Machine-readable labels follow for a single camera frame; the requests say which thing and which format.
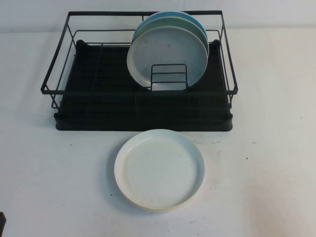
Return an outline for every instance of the plate rim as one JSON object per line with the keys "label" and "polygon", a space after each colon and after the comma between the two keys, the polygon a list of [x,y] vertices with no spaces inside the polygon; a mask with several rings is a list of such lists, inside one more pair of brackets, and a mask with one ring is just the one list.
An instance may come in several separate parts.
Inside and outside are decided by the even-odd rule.
{"label": "plate rim", "polygon": [[145,19],[144,21],[142,21],[142,22],[139,24],[139,26],[135,29],[134,34],[133,34],[133,36],[132,36],[132,40],[134,39],[135,34],[137,33],[137,31],[140,30],[140,28],[142,28],[143,26],[145,26],[146,24],[148,24],[148,23],[151,22],[151,21],[149,21],[149,22],[147,22],[147,21],[148,21],[149,19],[151,19],[152,17],[157,16],[157,15],[160,15],[160,14],[162,15],[160,18],[172,17],[172,15],[170,15],[170,16],[163,16],[163,14],[166,14],[166,13],[170,13],[170,14],[172,14],[172,13],[181,13],[181,14],[184,15],[184,16],[189,16],[189,19],[186,19],[186,18],[184,18],[184,19],[186,19],[186,20],[188,20],[188,21],[191,21],[191,22],[192,22],[193,24],[195,24],[198,28],[200,28],[200,30],[201,30],[201,31],[203,32],[203,34],[205,35],[206,40],[208,41],[207,31],[206,31],[206,29],[203,27],[203,25],[202,25],[197,19],[195,19],[193,16],[191,16],[190,14],[187,14],[186,12],[183,12],[183,11],[158,11],[158,12],[156,12],[156,13],[150,15],[147,19]]}
{"label": "plate rim", "polygon": [[[187,200],[185,200],[184,202],[178,204],[178,205],[175,205],[175,206],[171,206],[171,207],[168,207],[168,208],[150,208],[150,207],[147,207],[145,205],[141,205],[139,203],[137,203],[136,201],[134,200],[131,200],[129,197],[127,197],[127,195],[124,193],[123,189],[120,187],[119,185],[119,182],[118,182],[118,171],[117,171],[117,160],[120,159],[120,157],[122,157],[121,153],[123,152],[123,148],[127,147],[130,143],[132,143],[134,140],[137,140],[138,136],[140,136],[141,134],[144,135],[144,134],[149,134],[149,136],[155,136],[155,133],[160,133],[160,132],[163,132],[163,133],[169,133],[170,134],[173,134],[174,136],[180,136],[182,139],[184,140],[187,140],[188,142],[190,142],[193,147],[195,148],[198,156],[199,156],[199,160],[201,161],[201,166],[203,168],[203,171],[202,173],[200,174],[201,176],[201,182],[197,188],[197,190],[195,191],[195,193],[193,193]],[[118,189],[120,190],[120,192],[124,195],[124,197],[130,201],[132,204],[142,208],[142,209],[146,209],[146,210],[150,210],[150,211],[168,211],[168,210],[174,210],[178,207],[181,207],[185,204],[187,204],[188,202],[190,202],[196,195],[197,193],[200,191],[201,189],[201,186],[204,182],[204,177],[205,177],[205,162],[204,162],[204,158],[203,158],[203,155],[202,153],[200,152],[199,148],[196,146],[196,144],[194,144],[194,142],[192,142],[189,138],[187,138],[185,135],[181,134],[180,132],[176,132],[176,131],[173,131],[173,130],[169,130],[169,129],[152,129],[152,130],[147,130],[147,131],[144,131],[144,132],[141,132],[135,136],[133,136],[132,138],[130,138],[122,147],[121,149],[119,150],[117,156],[116,156],[116,159],[115,159],[115,164],[114,164],[114,177],[115,177],[115,181],[116,181],[116,184],[118,186]]]}
{"label": "plate rim", "polygon": [[[151,29],[151,30],[148,30],[148,31],[144,32],[142,35],[140,35],[140,36],[134,41],[134,43],[137,42],[139,39],[141,39],[141,37],[144,36],[145,34],[148,34],[148,33],[151,32],[151,31],[154,31],[154,30],[157,30],[157,29],[161,29],[161,28],[177,28],[177,29],[180,29],[180,30],[182,30],[182,31],[188,32],[189,34],[193,35],[193,36],[199,41],[199,43],[203,46],[203,49],[205,50],[205,59],[206,59],[206,60],[205,60],[205,61],[206,61],[206,64],[205,64],[205,68],[204,68],[204,72],[205,72],[205,70],[206,70],[206,68],[207,68],[207,62],[208,62],[208,55],[207,55],[206,48],[204,47],[203,42],[202,42],[195,34],[193,34],[192,32],[190,32],[190,31],[188,31],[188,30],[186,30],[186,29],[183,29],[183,28],[177,27],[177,26],[159,26],[159,27],[155,27],[155,28],[153,28],[153,29]],[[141,85],[142,87],[148,87],[147,89],[150,89],[150,86],[151,86],[150,81],[148,81],[148,80],[137,80],[137,79],[133,76],[133,74],[131,73],[131,70],[130,70],[130,61],[132,61],[132,60],[130,60],[130,57],[131,57],[131,56],[129,56],[129,55],[131,54],[130,52],[131,52],[132,46],[133,46],[133,44],[131,44],[131,46],[130,46],[130,48],[129,48],[129,50],[128,50],[128,53],[127,53],[127,57],[126,57],[126,62],[127,62],[128,71],[129,71],[130,75],[132,76],[132,78],[133,78],[139,85]]]}

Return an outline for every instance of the stack of plates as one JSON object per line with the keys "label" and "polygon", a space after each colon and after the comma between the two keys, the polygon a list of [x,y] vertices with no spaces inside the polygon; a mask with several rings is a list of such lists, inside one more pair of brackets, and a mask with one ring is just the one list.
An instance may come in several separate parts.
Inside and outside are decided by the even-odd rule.
{"label": "stack of plates", "polygon": [[[152,90],[181,90],[195,84],[204,74],[209,53],[203,26],[184,12],[158,12],[135,30],[127,55],[132,77]],[[182,74],[163,74],[180,72]]]}

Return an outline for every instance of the green plate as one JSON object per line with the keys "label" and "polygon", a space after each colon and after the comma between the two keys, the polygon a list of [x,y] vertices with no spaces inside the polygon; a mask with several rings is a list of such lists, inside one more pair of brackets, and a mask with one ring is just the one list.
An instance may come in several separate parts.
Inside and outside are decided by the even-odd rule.
{"label": "green plate", "polygon": [[203,33],[203,31],[191,21],[188,21],[186,19],[179,18],[179,17],[164,17],[164,18],[160,18],[152,22],[149,22],[148,24],[146,24],[145,26],[143,26],[141,29],[139,29],[136,32],[136,34],[134,35],[132,39],[132,43],[138,37],[140,37],[143,33],[155,28],[166,27],[166,26],[179,27],[194,34],[203,43],[208,55],[209,46],[208,46],[207,38],[205,37],[205,34]]}

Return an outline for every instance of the black drip tray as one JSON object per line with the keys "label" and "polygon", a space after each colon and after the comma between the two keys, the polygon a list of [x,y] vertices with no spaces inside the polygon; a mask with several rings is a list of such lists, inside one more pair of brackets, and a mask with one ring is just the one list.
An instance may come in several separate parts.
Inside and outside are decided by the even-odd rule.
{"label": "black drip tray", "polygon": [[65,90],[83,93],[64,95],[55,114],[57,129],[231,130],[233,116],[225,93],[220,42],[209,46],[207,69],[195,85],[184,91],[150,91],[128,72],[128,46],[88,45],[79,40]]}

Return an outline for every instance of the black object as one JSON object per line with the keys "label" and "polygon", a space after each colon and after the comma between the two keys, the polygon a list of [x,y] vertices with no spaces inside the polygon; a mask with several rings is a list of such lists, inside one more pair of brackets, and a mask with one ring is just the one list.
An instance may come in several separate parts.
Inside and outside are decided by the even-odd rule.
{"label": "black object", "polygon": [[4,216],[4,213],[0,212],[0,237],[2,236],[5,223],[6,223],[6,218]]}
{"label": "black object", "polygon": [[[75,42],[77,33],[134,31],[76,30],[69,26],[71,16],[144,16],[154,12],[69,12],[52,63],[41,87],[53,100],[56,128],[59,130],[134,130],[165,128],[178,131],[229,131],[233,115],[230,112],[233,95],[238,87],[232,65],[222,11],[187,11],[190,15],[218,15],[221,31],[218,39],[209,43],[206,71],[193,86],[183,91],[152,91],[138,85],[128,72],[126,57],[130,43]],[[71,36],[70,47],[55,90],[47,86],[66,31]],[[228,73],[221,41],[225,42],[233,90],[229,89]],[[76,53],[64,90],[59,90],[71,48]],[[186,65],[183,74],[186,78]],[[62,95],[58,106],[56,96]]]}

